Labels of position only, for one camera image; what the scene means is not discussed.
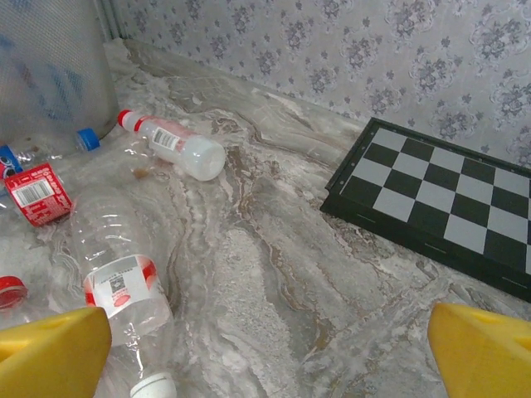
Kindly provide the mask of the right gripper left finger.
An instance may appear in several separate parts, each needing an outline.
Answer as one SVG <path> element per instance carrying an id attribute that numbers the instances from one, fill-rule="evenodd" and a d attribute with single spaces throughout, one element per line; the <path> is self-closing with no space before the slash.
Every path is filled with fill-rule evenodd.
<path id="1" fill-rule="evenodd" d="M 0 398 L 93 398 L 110 347 L 97 307 L 0 330 Z"/>

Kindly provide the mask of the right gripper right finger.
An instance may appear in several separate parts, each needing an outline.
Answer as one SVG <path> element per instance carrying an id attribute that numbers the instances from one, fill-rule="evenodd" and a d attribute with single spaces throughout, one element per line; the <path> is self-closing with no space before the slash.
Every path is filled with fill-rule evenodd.
<path id="1" fill-rule="evenodd" d="M 531 398 L 531 322 L 438 303 L 427 336 L 449 398 Z"/>

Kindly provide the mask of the large red label cola bottle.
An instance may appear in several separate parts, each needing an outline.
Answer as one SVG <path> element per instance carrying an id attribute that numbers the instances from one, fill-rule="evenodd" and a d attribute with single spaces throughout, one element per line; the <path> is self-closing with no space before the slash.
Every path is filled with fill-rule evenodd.
<path id="1" fill-rule="evenodd" d="M 28 290 L 16 276 L 0 276 L 0 330 L 36 321 L 41 309 L 28 301 Z"/>

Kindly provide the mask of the clear bottle red white label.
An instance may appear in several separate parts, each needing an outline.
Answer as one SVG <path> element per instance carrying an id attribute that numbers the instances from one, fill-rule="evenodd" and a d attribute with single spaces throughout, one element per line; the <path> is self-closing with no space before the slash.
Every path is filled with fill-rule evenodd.
<path id="1" fill-rule="evenodd" d="M 109 321 L 111 377 L 128 398 L 178 398 L 169 372 L 173 313 L 134 203 L 118 188 L 90 186 L 70 222 L 85 302 Z"/>

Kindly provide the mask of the small red label cola bottle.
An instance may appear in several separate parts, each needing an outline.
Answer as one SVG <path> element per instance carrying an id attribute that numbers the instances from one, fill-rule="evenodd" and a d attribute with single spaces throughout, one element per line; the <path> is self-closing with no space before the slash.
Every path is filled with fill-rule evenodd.
<path id="1" fill-rule="evenodd" d="M 65 216 L 73 206 L 66 184 L 50 163 L 8 177 L 5 188 L 24 218 L 35 227 Z"/>

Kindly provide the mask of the blue label plastic bottle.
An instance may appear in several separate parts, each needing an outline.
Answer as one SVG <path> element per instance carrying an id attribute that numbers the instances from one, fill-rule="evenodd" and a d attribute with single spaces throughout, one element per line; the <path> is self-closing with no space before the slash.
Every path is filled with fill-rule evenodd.
<path id="1" fill-rule="evenodd" d="M 88 153 L 100 146 L 91 129 L 81 129 L 67 138 L 53 142 L 39 140 L 0 145 L 0 181 L 39 164 L 78 153 Z"/>

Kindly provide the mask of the milky white bottle red cap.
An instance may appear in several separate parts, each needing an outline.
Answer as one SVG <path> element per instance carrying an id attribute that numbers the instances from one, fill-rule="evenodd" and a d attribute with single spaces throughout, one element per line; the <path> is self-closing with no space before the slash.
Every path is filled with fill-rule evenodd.
<path id="1" fill-rule="evenodd" d="M 118 124 L 146 138 L 158 158 L 179 166 L 200 182 L 216 178 L 225 166 L 226 152 L 221 144 L 176 121 L 124 109 Z"/>

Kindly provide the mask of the clear plastic bin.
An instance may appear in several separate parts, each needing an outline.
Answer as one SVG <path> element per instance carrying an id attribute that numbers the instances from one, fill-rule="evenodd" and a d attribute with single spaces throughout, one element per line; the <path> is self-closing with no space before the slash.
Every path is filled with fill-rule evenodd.
<path id="1" fill-rule="evenodd" d="M 95 0 L 0 0 L 0 143 L 71 149 L 118 111 Z"/>

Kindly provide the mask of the black white checkerboard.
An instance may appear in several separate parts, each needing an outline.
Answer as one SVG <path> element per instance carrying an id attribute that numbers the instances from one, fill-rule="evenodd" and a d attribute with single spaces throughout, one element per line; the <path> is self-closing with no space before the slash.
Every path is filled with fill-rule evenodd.
<path id="1" fill-rule="evenodd" d="M 324 213 L 531 303 L 531 170 L 370 119 Z"/>

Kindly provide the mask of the aluminium frame post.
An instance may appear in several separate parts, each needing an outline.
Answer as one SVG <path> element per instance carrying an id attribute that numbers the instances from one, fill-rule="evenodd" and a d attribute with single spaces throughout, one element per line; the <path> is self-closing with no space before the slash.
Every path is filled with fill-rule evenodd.
<path id="1" fill-rule="evenodd" d="M 124 19 L 121 15 L 121 0 L 94 0 L 97 20 L 104 42 L 126 38 Z"/>

